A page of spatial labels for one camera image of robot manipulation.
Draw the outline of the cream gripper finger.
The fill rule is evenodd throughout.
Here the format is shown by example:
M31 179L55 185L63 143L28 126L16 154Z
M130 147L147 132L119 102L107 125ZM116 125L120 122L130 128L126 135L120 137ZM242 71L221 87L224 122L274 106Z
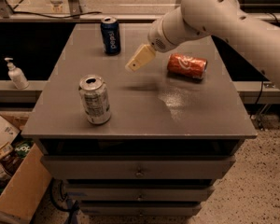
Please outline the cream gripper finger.
M142 44L132 58L126 63L125 69L134 72L151 62L155 57L156 50L149 44Z

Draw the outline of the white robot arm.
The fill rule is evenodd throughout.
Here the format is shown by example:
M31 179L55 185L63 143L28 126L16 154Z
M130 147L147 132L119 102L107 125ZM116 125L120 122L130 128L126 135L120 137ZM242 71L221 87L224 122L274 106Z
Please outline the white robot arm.
M208 35L226 42L280 90L280 27L243 12L237 0L181 0L180 7L152 23L148 43L126 68L135 71L157 52Z

